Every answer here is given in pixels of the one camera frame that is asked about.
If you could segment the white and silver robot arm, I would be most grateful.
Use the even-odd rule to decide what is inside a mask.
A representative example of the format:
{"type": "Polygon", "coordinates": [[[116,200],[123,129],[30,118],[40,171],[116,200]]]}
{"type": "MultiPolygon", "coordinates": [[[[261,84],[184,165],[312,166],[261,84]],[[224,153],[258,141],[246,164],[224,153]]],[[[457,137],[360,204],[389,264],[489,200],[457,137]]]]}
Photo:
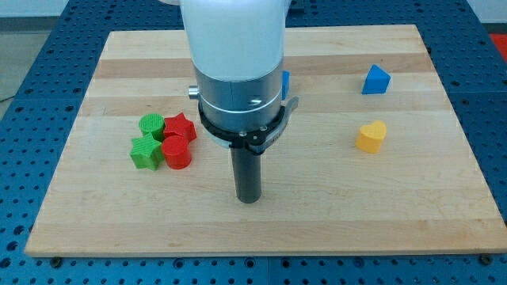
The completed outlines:
{"type": "Polygon", "coordinates": [[[177,0],[200,110],[219,129],[255,131],[281,107],[288,0],[177,0]]]}

